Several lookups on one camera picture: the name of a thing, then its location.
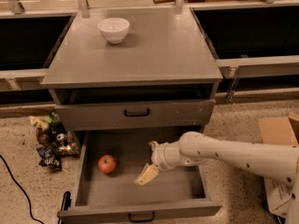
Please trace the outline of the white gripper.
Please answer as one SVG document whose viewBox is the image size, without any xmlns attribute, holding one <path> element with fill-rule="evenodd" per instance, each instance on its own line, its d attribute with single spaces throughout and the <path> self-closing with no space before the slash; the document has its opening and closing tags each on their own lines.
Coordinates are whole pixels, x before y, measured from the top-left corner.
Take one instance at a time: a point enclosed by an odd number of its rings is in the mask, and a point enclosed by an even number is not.
<svg viewBox="0 0 299 224">
<path fill-rule="evenodd" d="M 144 186 L 152 181 L 160 171 L 169 171 L 180 166 L 180 151 L 178 142 L 162 143 L 150 141 L 151 162 L 146 164 L 141 174 L 135 179 L 134 183 L 138 186 Z"/>
</svg>

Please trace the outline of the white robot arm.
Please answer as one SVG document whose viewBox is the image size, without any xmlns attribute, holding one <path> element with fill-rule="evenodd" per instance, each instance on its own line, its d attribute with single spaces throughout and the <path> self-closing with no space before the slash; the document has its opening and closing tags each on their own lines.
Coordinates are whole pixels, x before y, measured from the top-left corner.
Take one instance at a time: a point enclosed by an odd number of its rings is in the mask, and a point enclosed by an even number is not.
<svg viewBox="0 0 299 224">
<path fill-rule="evenodd" d="M 218 140 L 197 132 L 184 133 L 173 143 L 151 141 L 149 146 L 151 163 L 136 178 L 138 186 L 178 166 L 195 166 L 210 159 L 224 161 L 290 187 L 292 196 L 285 224 L 299 224 L 298 147 Z"/>
</svg>

